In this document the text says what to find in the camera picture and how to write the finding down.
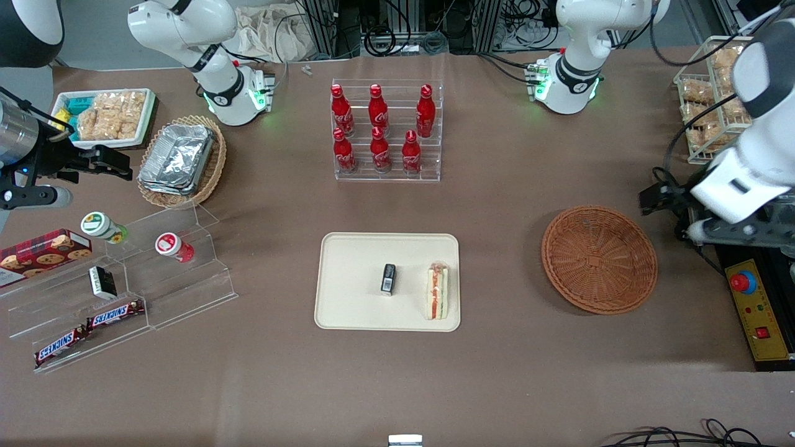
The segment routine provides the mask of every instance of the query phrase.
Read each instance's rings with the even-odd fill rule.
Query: coca-cola bottle
[[[375,172],[386,174],[392,170],[390,145],[384,139],[384,130],[381,127],[373,127],[373,141],[370,142],[370,152],[373,153]]]
[[[352,136],[354,133],[353,110],[339,84],[332,85],[332,113],[336,125],[343,130],[347,137]]]
[[[433,132],[433,120],[436,118],[436,105],[431,95],[433,89],[430,84],[423,85],[420,89],[420,102],[417,103],[417,133],[420,138],[429,138]]]
[[[341,173],[350,174],[356,171],[356,158],[353,156],[351,142],[345,138],[345,132],[339,127],[334,129],[334,157]]]
[[[390,134],[390,113],[386,106],[386,101],[381,97],[381,86],[378,84],[370,85],[370,105],[367,106],[370,112],[370,124],[373,127],[381,127],[384,136]]]
[[[420,172],[420,143],[417,142],[417,133],[408,130],[403,143],[403,170],[408,174]]]

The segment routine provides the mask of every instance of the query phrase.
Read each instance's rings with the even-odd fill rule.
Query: clear acrylic display stand
[[[341,173],[336,158],[334,174],[338,181],[412,181],[437,182],[442,174],[442,110],[444,107],[444,88],[441,80],[338,80],[333,81],[343,87],[345,97],[351,103],[355,132],[348,138],[353,146],[358,168],[351,174]],[[381,85],[382,95],[389,106],[390,144],[392,170],[385,174],[375,172],[370,152],[372,126],[367,106],[370,103],[370,85]],[[433,87],[433,102],[436,104],[436,120],[430,138],[418,138],[421,148],[422,169],[419,174],[403,171],[402,148],[405,132],[417,129],[417,101],[420,100],[420,87],[430,84]],[[332,130],[336,127],[331,113]]]
[[[107,244],[106,255],[55,269],[47,278],[3,295],[9,304],[10,337],[27,340],[35,353],[85,325],[89,317],[129,301],[144,301],[145,314],[95,329],[85,340],[35,370],[49,372],[237,297],[229,270],[216,258],[207,230],[217,222],[206,209],[189,202],[126,225],[128,239]],[[195,254],[190,262],[180,263],[154,250],[155,239],[167,231],[193,246]],[[88,277],[92,266],[113,274],[117,298],[106,301],[93,295]],[[34,367],[33,356],[30,362]]]

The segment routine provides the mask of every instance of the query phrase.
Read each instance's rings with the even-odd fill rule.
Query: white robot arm
[[[246,124],[267,105],[262,72],[236,67],[220,44],[235,35],[237,24],[226,0],[143,2],[127,14],[133,37],[193,72],[210,110],[230,126]]]
[[[612,50],[607,31],[644,26],[655,4],[657,23],[668,11],[670,0],[559,0],[557,19],[571,38],[565,52],[540,59],[531,67],[539,83],[534,98],[564,115],[583,110]]]
[[[732,69],[737,96],[751,116],[751,125],[708,167],[690,193],[716,217],[688,229],[697,243],[710,243],[723,230],[753,245],[795,247],[795,216],[758,219],[760,208],[793,206],[787,195],[795,188],[795,19],[776,21],[740,53]]]

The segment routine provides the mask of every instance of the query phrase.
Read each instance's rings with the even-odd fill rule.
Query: brown round basket
[[[210,196],[210,194],[212,194],[212,190],[215,189],[215,186],[221,179],[223,164],[227,160],[227,142],[223,139],[223,135],[221,134],[221,130],[218,128],[218,125],[203,116],[185,116],[183,118],[178,118],[171,121],[169,125],[170,124],[187,124],[189,126],[202,125],[212,129],[212,131],[215,133],[215,140],[213,141],[211,148],[212,152],[210,153],[210,157],[207,159],[207,164],[204,166],[204,172],[202,173],[201,180],[199,180],[199,188],[191,196],[179,196],[177,194],[165,194],[163,192],[149,191],[148,189],[144,188],[143,185],[141,185],[141,182],[138,182],[138,189],[141,190],[141,194],[143,194],[147,202],[165,208],[183,204],[188,200],[193,200],[195,203],[200,204],[204,202]],[[152,153],[152,147],[154,147],[154,143],[157,140],[157,137],[160,137],[163,129],[165,129],[165,126],[163,126],[149,141],[149,145],[146,147],[146,152],[144,153],[143,160],[141,161],[141,166],[146,163],[146,159],[149,157],[149,154]]]
[[[657,283],[657,256],[641,228],[605,207],[567,209],[541,241],[544,270],[572,304],[611,315],[639,307]]]

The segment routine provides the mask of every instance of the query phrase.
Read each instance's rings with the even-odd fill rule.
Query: white plastic tray
[[[58,112],[64,105],[66,105],[67,99],[71,98],[93,98],[100,93],[121,93],[123,91],[140,91],[146,93],[146,99],[144,99],[144,108],[141,112],[141,118],[138,120],[138,128],[135,131],[135,138],[125,138],[123,140],[79,140],[76,142],[72,142],[75,147],[79,147],[80,149],[90,149],[95,145],[101,144],[107,147],[127,147],[127,146],[137,146],[144,141],[144,137],[146,136],[146,129],[149,128],[149,120],[152,118],[152,109],[154,109],[154,100],[155,95],[154,92],[149,90],[148,88],[120,88],[118,90],[85,90],[85,91],[65,91],[64,93],[59,93],[58,97],[55,99],[55,106],[52,107],[52,111],[50,112],[51,116],[55,116],[55,113]]]
[[[428,268],[450,267],[450,310],[425,319]],[[397,268],[394,293],[381,295],[385,264]],[[315,323],[324,329],[452,332],[461,323],[458,240],[445,234],[329,233],[320,247]]]

